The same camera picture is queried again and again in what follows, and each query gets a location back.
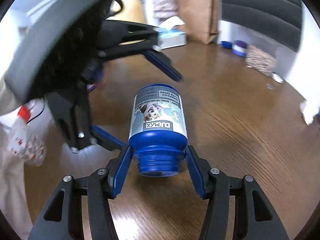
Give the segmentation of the clear plastic cup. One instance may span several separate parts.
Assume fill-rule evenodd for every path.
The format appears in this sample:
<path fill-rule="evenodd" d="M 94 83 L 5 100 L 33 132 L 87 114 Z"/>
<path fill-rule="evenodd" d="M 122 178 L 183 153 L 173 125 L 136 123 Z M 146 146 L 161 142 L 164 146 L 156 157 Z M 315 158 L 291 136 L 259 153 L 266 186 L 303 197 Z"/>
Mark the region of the clear plastic cup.
<path fill-rule="evenodd" d="M 17 119 L 7 134 L 7 150 L 27 165 L 40 166 L 46 156 L 44 142 L 28 128 L 31 113 L 25 106 L 17 112 Z"/>

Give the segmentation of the blue supplement bottle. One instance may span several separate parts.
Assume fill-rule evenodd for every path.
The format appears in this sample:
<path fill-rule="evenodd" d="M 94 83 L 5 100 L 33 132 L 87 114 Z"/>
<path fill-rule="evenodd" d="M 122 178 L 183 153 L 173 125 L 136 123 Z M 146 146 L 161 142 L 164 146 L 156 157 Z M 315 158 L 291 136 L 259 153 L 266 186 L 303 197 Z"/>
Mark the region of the blue supplement bottle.
<path fill-rule="evenodd" d="M 129 146 L 141 176 L 179 174 L 188 145 L 182 98 L 170 85 L 156 83 L 135 95 Z"/>

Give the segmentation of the yellow thermos jug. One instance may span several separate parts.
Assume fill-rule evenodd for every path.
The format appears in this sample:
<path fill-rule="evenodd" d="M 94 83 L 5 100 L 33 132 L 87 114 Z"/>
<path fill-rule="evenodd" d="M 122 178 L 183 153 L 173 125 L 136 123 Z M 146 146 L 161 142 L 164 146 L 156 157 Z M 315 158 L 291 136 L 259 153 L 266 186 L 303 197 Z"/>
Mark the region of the yellow thermos jug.
<path fill-rule="evenodd" d="M 109 20 L 129 21 L 146 24 L 144 7 L 141 0 L 122 0 L 124 8 L 122 11 L 109 18 Z"/>

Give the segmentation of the blue tissue box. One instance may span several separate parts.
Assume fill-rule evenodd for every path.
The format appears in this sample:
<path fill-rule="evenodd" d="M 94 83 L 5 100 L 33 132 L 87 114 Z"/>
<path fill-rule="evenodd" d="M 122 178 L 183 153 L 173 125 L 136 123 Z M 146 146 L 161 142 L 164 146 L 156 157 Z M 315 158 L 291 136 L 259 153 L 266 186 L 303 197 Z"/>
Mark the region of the blue tissue box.
<path fill-rule="evenodd" d="M 185 31 L 178 29 L 181 26 L 184 26 L 184 21 L 178 16 L 172 16 L 158 26 L 158 44 L 162 49 L 180 47 L 187 44 Z"/>

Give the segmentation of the brown paper bag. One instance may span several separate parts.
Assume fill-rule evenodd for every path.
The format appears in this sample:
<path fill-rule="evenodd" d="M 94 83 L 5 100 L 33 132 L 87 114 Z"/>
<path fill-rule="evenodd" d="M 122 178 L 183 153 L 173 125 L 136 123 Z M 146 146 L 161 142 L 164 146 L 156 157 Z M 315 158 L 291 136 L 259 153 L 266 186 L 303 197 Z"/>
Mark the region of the brown paper bag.
<path fill-rule="evenodd" d="M 216 38 L 220 0 L 176 0 L 187 38 L 209 44 Z"/>

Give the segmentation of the blue bottle cap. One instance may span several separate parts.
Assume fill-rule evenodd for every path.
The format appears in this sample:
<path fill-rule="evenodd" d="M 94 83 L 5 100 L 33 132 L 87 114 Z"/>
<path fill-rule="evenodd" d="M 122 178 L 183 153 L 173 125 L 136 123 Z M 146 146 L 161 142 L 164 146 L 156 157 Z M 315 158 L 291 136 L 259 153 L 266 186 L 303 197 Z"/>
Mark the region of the blue bottle cap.
<path fill-rule="evenodd" d="M 221 41 L 221 46 L 226 49 L 232 49 L 233 44 L 232 42 Z"/>

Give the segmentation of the small purple white jar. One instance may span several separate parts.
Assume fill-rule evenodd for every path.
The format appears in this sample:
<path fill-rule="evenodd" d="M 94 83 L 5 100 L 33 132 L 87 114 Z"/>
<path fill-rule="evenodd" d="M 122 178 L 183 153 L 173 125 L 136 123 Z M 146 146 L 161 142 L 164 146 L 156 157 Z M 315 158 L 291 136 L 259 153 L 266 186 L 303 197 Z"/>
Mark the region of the small purple white jar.
<path fill-rule="evenodd" d="M 232 52 L 240 57 L 246 57 L 248 44 L 241 40 L 235 40 L 232 44 Z"/>

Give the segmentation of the clear jar of grains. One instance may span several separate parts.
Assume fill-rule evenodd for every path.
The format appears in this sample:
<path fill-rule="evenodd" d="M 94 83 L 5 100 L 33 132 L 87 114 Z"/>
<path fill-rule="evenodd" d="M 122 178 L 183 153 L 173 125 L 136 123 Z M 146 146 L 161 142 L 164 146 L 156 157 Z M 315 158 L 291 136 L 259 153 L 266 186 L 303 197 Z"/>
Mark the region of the clear jar of grains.
<path fill-rule="evenodd" d="M 255 36 L 248 45 L 246 53 L 246 64 L 271 77 L 277 63 L 277 52 L 279 44 L 264 36 Z"/>

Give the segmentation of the black paper bag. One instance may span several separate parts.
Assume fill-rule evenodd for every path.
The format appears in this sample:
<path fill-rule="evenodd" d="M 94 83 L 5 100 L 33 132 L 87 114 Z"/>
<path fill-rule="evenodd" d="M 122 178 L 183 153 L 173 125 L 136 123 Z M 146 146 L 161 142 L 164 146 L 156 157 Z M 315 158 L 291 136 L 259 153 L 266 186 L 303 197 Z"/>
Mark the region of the black paper bag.
<path fill-rule="evenodd" d="M 302 0 L 222 0 L 222 19 L 299 50 Z"/>

